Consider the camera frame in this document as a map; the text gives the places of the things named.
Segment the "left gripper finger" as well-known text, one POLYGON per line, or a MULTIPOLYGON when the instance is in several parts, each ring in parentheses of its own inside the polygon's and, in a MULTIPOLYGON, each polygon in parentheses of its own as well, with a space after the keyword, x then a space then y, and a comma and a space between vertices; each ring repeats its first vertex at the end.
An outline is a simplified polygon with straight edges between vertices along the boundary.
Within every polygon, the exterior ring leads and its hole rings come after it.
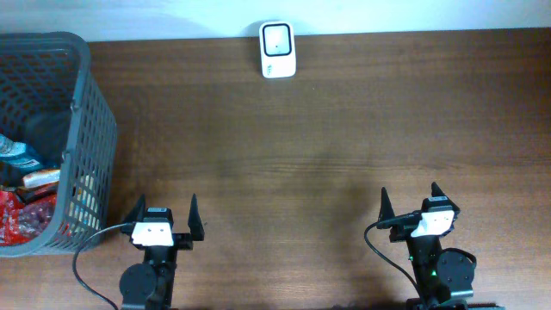
POLYGON ((145 210, 145 195, 142 194, 137 200, 135 206, 132 208, 129 214, 124 218, 123 223, 140 221, 143 218, 144 210, 145 210))
POLYGON ((196 194, 192 195, 189 217, 188 217, 188 227, 191 238, 194 241, 203 241, 205 238, 205 231, 202 225, 201 216, 199 214, 198 199, 196 194))

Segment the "small orange snack packet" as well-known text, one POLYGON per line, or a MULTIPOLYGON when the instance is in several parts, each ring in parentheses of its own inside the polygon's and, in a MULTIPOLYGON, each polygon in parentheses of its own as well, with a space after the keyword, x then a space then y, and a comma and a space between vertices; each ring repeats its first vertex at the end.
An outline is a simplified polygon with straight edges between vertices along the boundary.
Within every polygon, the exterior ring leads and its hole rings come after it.
POLYGON ((60 178, 60 169, 44 169, 27 174, 22 178, 25 188, 33 189, 49 183, 56 183, 60 178))

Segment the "red snack bag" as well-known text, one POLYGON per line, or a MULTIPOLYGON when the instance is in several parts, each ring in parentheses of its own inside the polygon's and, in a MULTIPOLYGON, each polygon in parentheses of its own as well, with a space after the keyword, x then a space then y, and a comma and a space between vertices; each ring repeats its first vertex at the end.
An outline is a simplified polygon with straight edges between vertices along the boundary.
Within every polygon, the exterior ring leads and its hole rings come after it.
POLYGON ((57 201, 49 195, 24 203, 14 192, 1 192, 1 246, 27 243, 41 235, 52 220, 57 201))

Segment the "blue mouthwash bottle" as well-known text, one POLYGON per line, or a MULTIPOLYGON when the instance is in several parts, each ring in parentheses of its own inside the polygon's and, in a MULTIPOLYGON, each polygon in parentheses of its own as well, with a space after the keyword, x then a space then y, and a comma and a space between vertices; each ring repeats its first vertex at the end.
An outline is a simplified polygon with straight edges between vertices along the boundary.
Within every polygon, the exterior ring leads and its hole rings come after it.
POLYGON ((28 174, 46 168, 46 161, 28 144, 1 135, 1 161, 28 174))

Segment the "yellow snack bag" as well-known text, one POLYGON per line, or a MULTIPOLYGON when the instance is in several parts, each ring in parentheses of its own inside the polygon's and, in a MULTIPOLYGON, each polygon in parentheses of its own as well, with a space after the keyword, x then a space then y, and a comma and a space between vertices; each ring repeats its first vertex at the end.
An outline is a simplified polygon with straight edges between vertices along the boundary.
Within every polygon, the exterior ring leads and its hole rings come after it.
POLYGON ((87 228, 99 229, 99 204, 92 193, 94 183, 94 177, 86 175, 80 177, 77 184, 73 186, 69 215, 84 226, 84 228, 76 228, 75 232, 82 232, 87 228))

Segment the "black red snack packet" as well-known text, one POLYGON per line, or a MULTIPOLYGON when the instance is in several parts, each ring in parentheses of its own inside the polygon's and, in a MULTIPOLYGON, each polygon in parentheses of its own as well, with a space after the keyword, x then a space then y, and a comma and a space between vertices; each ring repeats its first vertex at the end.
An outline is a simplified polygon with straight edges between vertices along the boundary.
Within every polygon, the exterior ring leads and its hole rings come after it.
POLYGON ((58 183, 48 183, 32 189, 20 187, 15 190, 15 193, 22 202, 25 204, 30 204, 42 198, 56 194, 58 186, 58 183))

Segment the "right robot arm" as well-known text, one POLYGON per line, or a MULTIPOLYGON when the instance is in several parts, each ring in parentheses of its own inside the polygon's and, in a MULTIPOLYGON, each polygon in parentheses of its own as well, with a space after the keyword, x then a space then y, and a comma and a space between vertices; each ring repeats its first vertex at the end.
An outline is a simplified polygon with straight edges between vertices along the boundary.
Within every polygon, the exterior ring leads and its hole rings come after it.
POLYGON ((466 309, 466 299, 474 295, 476 257, 457 248, 444 249, 440 242, 454 230, 460 212, 436 183, 419 210, 402 215, 394 213, 387 190, 381 190, 375 227, 388 229, 392 243, 406 243, 415 276, 418 298, 406 302, 408 309, 466 309))

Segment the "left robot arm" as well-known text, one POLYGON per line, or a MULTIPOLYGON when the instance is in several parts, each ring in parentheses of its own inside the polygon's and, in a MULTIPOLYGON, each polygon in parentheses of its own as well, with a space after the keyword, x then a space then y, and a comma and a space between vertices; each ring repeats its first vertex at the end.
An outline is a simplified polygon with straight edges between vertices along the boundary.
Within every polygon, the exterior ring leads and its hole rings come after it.
POLYGON ((172 231, 173 214, 169 208, 149 208, 141 196, 123 220, 121 232, 130 243, 144 252, 141 263, 128 267, 119 288, 124 309, 170 309, 177 267, 177 253, 191 251, 195 242, 205 238, 198 200, 192 196, 188 232, 172 231))

